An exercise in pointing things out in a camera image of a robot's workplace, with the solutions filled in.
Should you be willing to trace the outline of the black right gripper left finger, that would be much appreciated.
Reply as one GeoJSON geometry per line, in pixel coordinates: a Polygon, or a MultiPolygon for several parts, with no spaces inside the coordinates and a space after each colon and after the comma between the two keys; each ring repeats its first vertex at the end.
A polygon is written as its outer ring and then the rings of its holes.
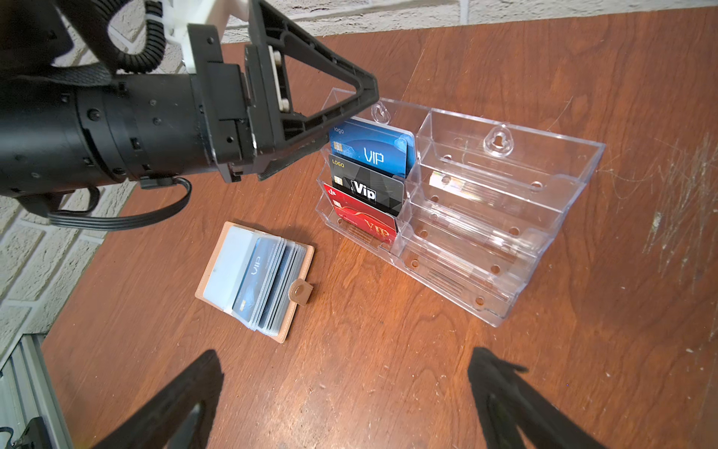
{"type": "Polygon", "coordinates": [[[207,350],[97,448],[205,448],[224,383],[217,353],[207,350]]]}

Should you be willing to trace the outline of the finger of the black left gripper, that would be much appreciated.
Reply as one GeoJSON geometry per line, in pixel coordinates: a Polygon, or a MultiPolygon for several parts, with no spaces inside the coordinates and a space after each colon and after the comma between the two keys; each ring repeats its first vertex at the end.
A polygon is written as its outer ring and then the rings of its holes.
{"type": "Polygon", "coordinates": [[[257,179],[259,181],[269,179],[280,171],[289,168],[289,166],[292,166],[304,157],[316,153],[319,149],[321,149],[321,147],[325,146],[327,142],[329,142],[329,136],[327,134],[319,135],[316,138],[313,138],[308,143],[298,147],[297,149],[293,149],[287,155],[284,155],[284,157],[271,161],[262,172],[257,174],[257,179]]]}
{"type": "Polygon", "coordinates": [[[278,9],[266,1],[252,1],[249,12],[246,70],[252,106],[248,112],[258,150],[284,151],[323,140],[331,127],[379,100],[374,75],[332,52],[278,9]],[[355,94],[311,116],[296,112],[284,67],[287,57],[353,86],[355,94]]]}

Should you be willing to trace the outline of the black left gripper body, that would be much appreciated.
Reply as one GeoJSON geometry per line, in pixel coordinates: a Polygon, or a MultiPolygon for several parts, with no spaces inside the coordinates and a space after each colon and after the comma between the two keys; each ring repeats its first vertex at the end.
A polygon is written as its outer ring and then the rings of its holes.
{"type": "Polygon", "coordinates": [[[280,136],[272,129],[279,93],[269,85],[274,60],[250,61],[249,82],[238,65],[224,63],[215,26],[188,24],[187,37],[200,142],[184,172],[218,171],[228,183],[250,174],[260,180],[274,176],[280,172],[280,136]]]}

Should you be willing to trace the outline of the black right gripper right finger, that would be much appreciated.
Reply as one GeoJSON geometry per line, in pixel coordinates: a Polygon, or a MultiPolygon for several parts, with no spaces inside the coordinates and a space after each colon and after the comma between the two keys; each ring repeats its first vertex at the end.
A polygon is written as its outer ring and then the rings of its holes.
{"type": "Polygon", "coordinates": [[[521,377],[526,371],[487,348],[473,349],[467,377],[486,446],[524,448],[529,439],[537,448],[601,448],[521,377]]]}

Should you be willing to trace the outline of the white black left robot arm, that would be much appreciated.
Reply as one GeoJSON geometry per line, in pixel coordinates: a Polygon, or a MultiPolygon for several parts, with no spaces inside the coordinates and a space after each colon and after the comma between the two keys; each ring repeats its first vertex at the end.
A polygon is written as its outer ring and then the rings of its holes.
{"type": "Polygon", "coordinates": [[[265,1],[148,1],[145,43],[116,47],[120,1],[1,5],[1,193],[55,226],[127,230],[186,199],[96,217],[103,185],[261,180],[321,149],[378,101],[376,78],[265,1]],[[91,209],[62,208],[85,189],[91,209]]]}

